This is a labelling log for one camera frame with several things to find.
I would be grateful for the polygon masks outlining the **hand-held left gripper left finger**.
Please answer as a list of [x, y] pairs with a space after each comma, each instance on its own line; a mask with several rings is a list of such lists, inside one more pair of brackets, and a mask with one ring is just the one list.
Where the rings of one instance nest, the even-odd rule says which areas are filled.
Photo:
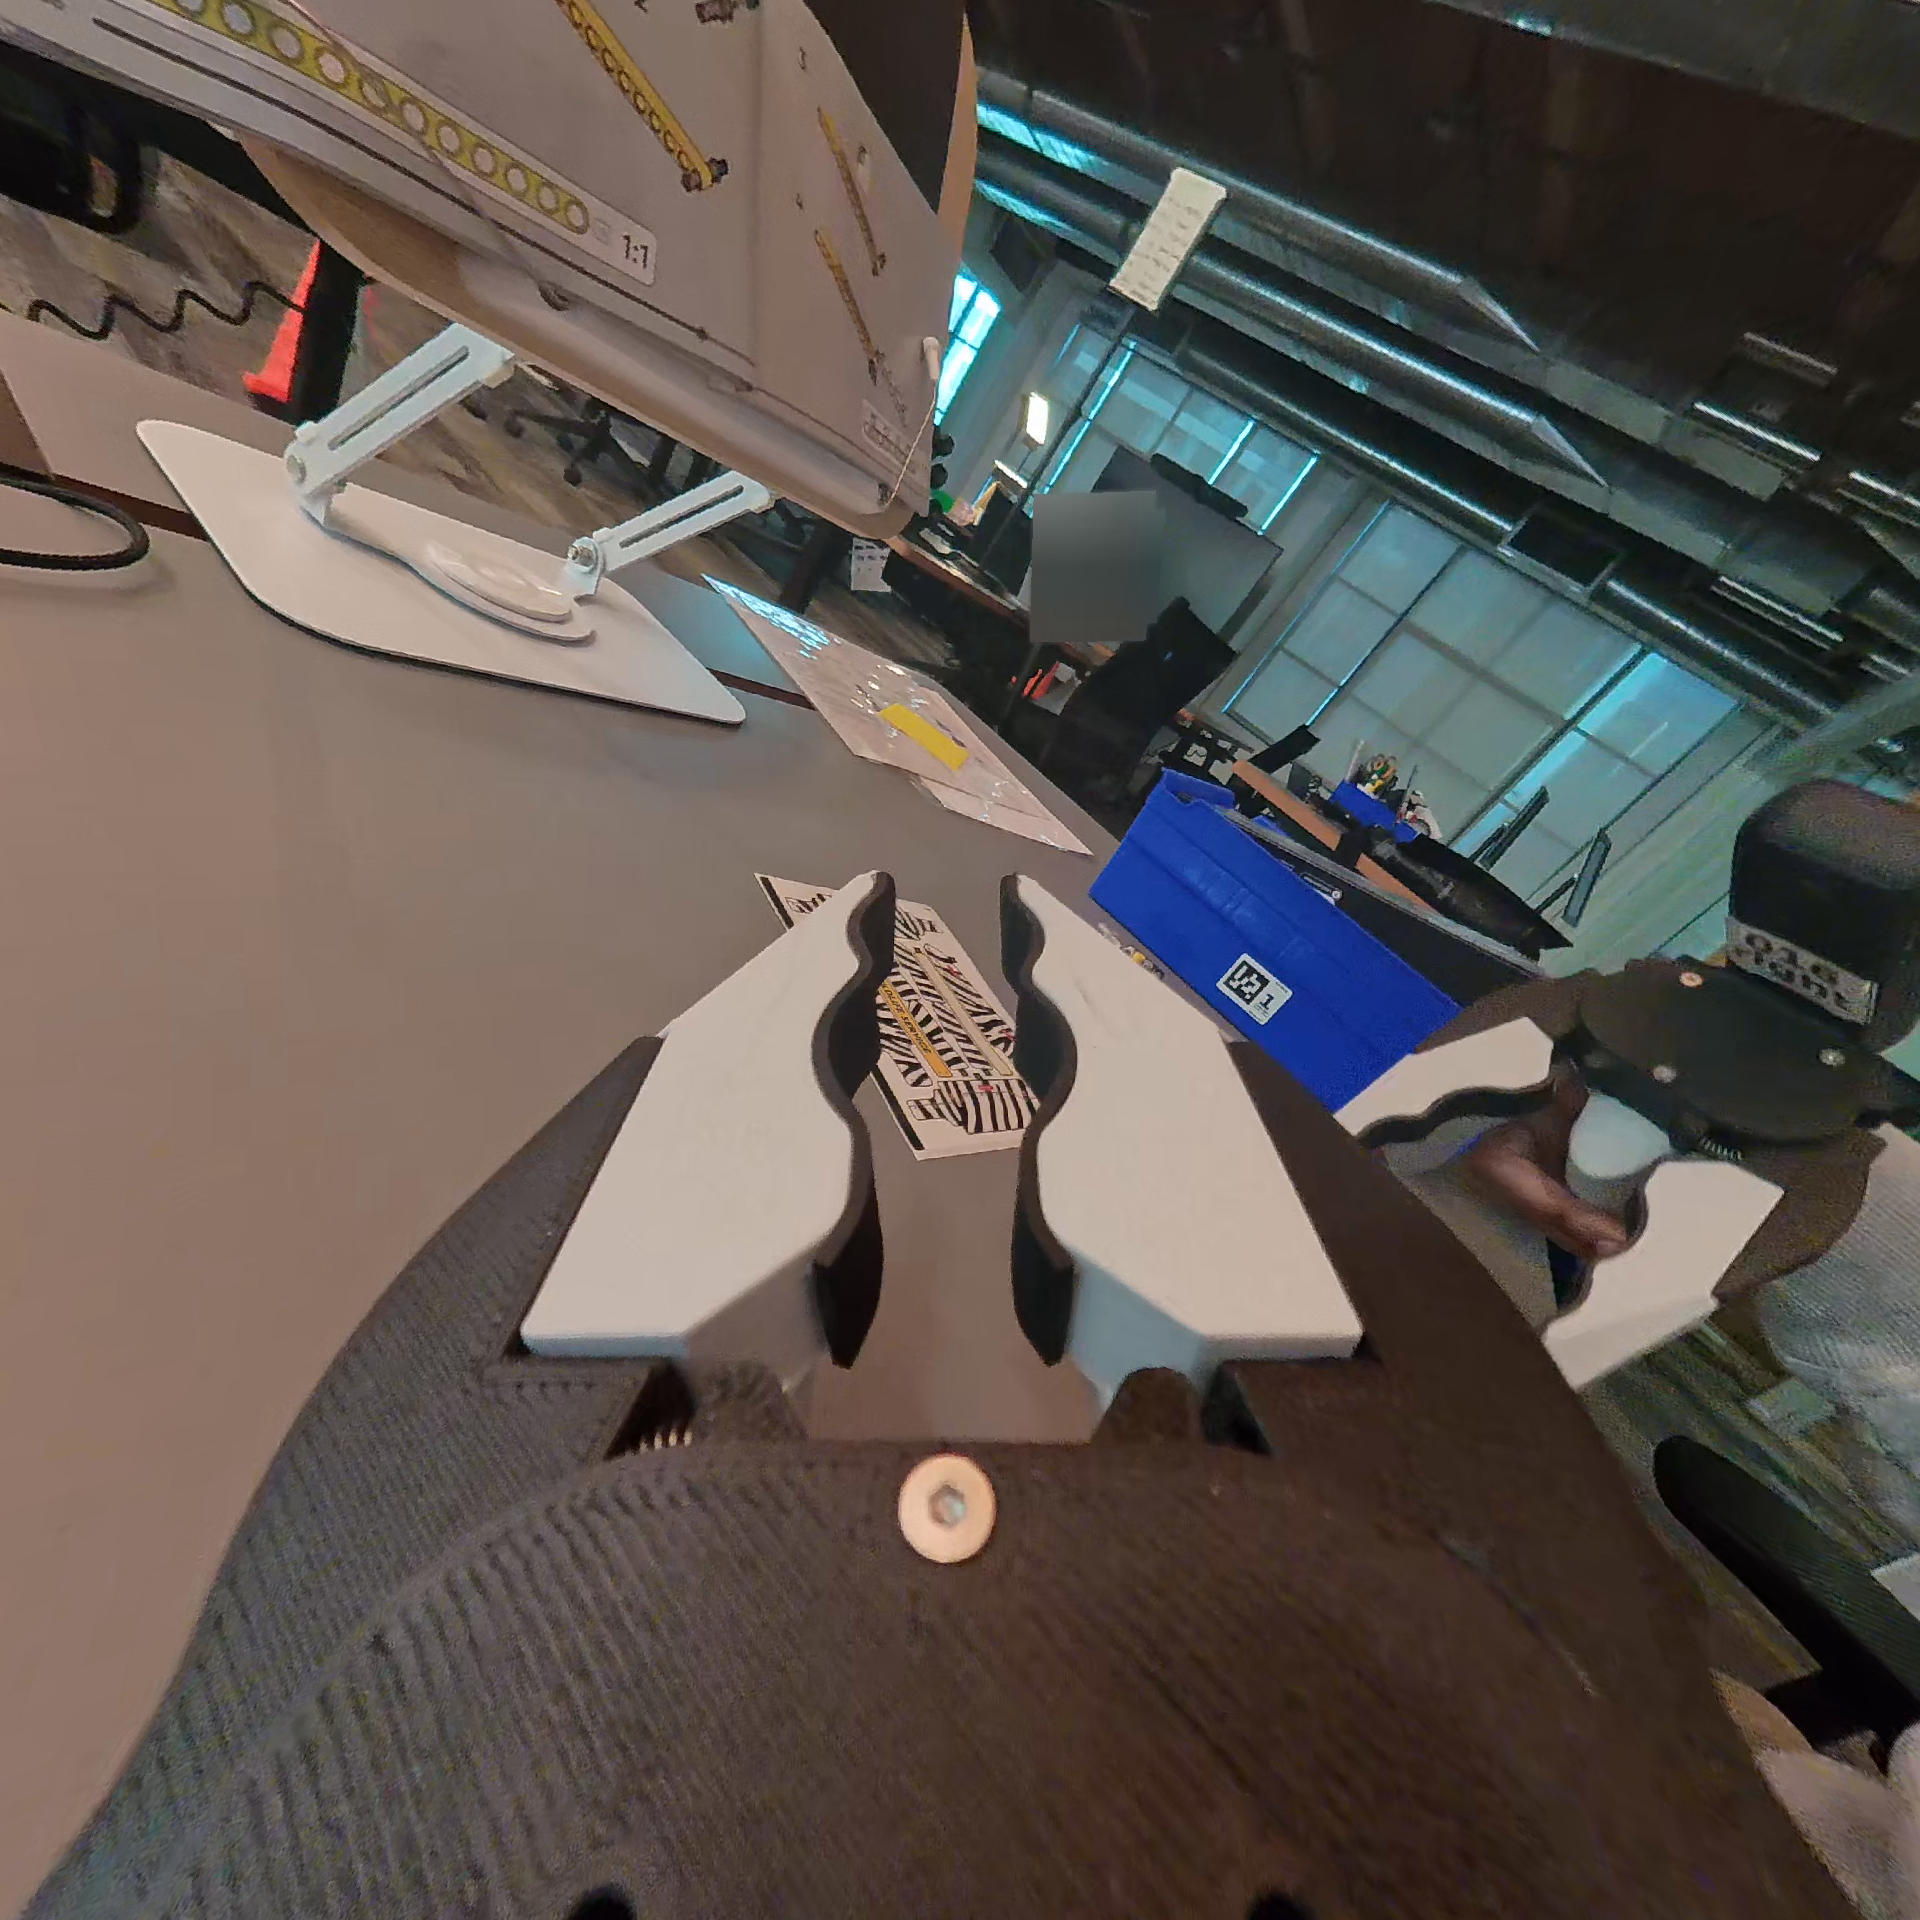
[[852, 1366], [881, 1306], [874, 1137], [896, 884], [869, 871], [694, 1002], [520, 1323], [549, 1359]]

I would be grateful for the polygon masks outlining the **clear plastic parts bag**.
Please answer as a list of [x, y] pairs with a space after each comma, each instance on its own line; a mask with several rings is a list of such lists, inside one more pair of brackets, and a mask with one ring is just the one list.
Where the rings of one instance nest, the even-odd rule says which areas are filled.
[[732, 583], [706, 578], [706, 585], [856, 757], [918, 779], [954, 813], [1045, 847], [1091, 855], [936, 683]]

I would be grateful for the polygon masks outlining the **white book stand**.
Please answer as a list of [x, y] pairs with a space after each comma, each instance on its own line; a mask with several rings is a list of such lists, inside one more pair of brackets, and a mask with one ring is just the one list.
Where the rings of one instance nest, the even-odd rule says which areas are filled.
[[718, 465], [685, 505], [576, 534], [564, 559], [377, 501], [354, 476], [416, 426], [517, 369], [539, 370], [476, 327], [444, 322], [425, 347], [301, 423], [282, 478], [184, 428], [145, 423], [137, 435], [253, 599], [324, 638], [739, 727], [739, 699], [613, 575], [784, 495]]

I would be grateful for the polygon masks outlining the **hanging white paper sheet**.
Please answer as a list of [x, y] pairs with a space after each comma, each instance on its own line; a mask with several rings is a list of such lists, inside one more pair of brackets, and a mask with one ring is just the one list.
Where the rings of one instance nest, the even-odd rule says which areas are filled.
[[1228, 196], [1225, 183], [1177, 164], [1110, 275], [1109, 292], [1142, 314], [1156, 314]]

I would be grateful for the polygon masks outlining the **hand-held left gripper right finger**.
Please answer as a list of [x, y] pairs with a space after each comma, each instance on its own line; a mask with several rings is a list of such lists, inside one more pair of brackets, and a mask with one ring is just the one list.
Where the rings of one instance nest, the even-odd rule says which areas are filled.
[[1361, 1316], [1221, 1026], [1033, 878], [998, 884], [1016, 1068], [1016, 1316], [1110, 1404], [1162, 1371], [1349, 1359]]

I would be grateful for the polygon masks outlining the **person's right hand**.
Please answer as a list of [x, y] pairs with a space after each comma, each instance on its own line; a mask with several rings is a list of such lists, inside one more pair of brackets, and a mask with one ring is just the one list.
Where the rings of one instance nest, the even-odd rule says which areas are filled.
[[1545, 1107], [1483, 1133], [1465, 1155], [1470, 1186], [1497, 1211], [1526, 1222], [1573, 1259], [1617, 1258], [1629, 1243], [1618, 1215], [1568, 1186], [1568, 1150], [1588, 1090], [1558, 1076]]

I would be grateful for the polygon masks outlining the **zebra striped sticker sheet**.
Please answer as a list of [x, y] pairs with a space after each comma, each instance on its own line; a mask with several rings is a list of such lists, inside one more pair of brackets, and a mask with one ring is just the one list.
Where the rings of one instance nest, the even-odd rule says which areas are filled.
[[1040, 1102], [1016, 1065], [1016, 1021], [946, 922], [896, 903], [874, 1083], [916, 1162], [1018, 1150]]

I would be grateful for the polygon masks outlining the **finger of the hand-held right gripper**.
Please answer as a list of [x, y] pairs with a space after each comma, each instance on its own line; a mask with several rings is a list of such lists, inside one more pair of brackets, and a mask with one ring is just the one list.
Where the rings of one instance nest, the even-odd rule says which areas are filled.
[[1460, 1147], [1548, 1103], [1555, 1042], [1531, 1019], [1410, 1051], [1346, 1099], [1337, 1125], [1366, 1147]]
[[1785, 1191], [1724, 1162], [1664, 1162], [1641, 1188], [1635, 1241], [1596, 1265], [1579, 1301], [1542, 1332], [1573, 1389], [1704, 1326], [1716, 1284]]

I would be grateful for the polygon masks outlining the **blue plastic bin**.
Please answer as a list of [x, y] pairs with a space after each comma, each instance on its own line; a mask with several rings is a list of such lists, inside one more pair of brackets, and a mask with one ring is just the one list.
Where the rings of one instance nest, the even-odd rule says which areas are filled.
[[1329, 1109], [1459, 1013], [1256, 837], [1218, 783], [1163, 771], [1091, 900]]

